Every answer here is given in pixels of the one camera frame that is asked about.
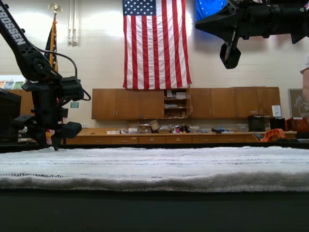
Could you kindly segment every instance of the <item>red and white stripes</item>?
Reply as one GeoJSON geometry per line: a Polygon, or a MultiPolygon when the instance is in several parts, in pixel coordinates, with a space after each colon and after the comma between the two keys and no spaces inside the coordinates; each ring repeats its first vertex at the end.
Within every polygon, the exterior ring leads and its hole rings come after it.
{"type": "Polygon", "coordinates": [[[157,0],[156,15],[125,15],[128,89],[170,89],[191,83],[185,0],[157,0]]]}

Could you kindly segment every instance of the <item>gold flag pole finial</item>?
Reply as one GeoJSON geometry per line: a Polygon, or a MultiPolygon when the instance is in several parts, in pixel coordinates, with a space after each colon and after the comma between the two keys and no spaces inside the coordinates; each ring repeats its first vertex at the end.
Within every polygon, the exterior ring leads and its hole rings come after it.
{"type": "Polygon", "coordinates": [[[63,9],[61,8],[61,6],[57,5],[57,3],[50,4],[48,6],[48,9],[54,10],[54,16],[56,16],[58,13],[63,13],[63,9]]]}

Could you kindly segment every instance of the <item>white towel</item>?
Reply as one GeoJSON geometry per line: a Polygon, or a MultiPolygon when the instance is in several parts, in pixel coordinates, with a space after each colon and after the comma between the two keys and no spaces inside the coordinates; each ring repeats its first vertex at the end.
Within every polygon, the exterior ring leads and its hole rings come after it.
{"type": "Polygon", "coordinates": [[[0,154],[0,189],[309,191],[309,151],[281,147],[42,149],[0,154]]]}

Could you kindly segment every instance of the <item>black speaker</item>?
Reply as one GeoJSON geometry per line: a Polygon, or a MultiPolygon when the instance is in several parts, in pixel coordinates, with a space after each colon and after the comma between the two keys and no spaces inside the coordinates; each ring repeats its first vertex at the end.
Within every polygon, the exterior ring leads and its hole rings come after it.
{"type": "Polygon", "coordinates": [[[286,131],[285,127],[285,118],[271,118],[270,120],[270,128],[273,129],[282,129],[286,131]]]}
{"type": "Polygon", "coordinates": [[[265,131],[265,117],[261,115],[254,115],[248,117],[250,132],[264,132],[265,131]]]}
{"type": "Polygon", "coordinates": [[[18,142],[18,130],[12,121],[20,115],[21,97],[0,88],[0,144],[18,142]]]}

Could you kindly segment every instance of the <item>person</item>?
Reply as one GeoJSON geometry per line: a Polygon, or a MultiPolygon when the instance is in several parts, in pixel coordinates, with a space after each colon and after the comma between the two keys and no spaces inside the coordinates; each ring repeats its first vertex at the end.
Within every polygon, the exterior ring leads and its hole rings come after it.
{"type": "Polygon", "coordinates": [[[300,73],[303,74],[303,93],[307,102],[309,102],[309,55],[307,55],[306,65],[300,73]]]}

